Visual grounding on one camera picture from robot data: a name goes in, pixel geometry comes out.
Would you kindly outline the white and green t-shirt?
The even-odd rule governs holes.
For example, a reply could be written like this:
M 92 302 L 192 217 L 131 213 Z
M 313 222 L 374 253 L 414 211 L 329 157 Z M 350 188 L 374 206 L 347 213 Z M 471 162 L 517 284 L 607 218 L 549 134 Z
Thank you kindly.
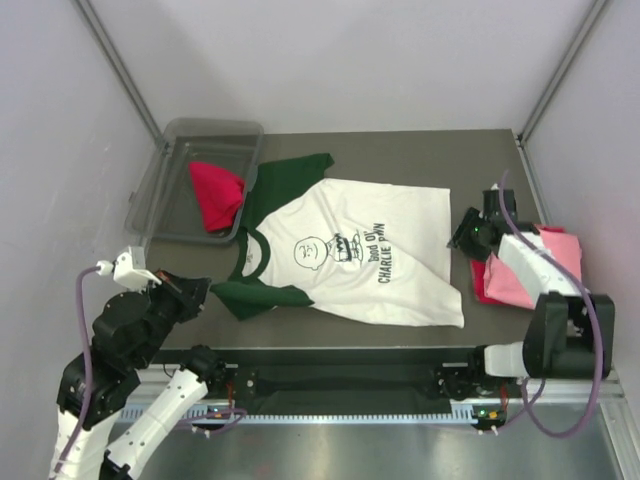
M 312 307 L 372 325 L 462 327 L 446 188 L 330 178 L 327 153 L 258 169 L 239 256 L 213 294 L 239 320 Z

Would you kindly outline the pink t-shirt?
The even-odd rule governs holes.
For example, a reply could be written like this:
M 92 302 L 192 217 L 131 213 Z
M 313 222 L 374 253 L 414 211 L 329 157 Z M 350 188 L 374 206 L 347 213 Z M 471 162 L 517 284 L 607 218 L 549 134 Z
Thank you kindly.
M 522 236 L 506 234 L 501 238 L 497 252 L 491 255 L 495 255 L 513 271 L 534 303 L 534 308 L 542 294 L 556 292 L 569 297 L 581 295 L 570 278 L 579 279 L 544 246 L 539 231 L 526 232 Z

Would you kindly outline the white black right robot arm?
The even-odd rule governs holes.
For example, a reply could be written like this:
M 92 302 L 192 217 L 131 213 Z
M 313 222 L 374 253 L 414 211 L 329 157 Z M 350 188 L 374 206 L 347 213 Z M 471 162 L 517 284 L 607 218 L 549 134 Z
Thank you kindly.
M 579 243 L 519 219 L 512 190 L 484 191 L 448 243 L 471 261 L 478 298 L 529 308 L 522 341 L 481 346 L 467 370 L 469 388 L 487 396 L 504 377 L 604 379 L 611 370 L 615 306 L 591 293 L 578 273 Z

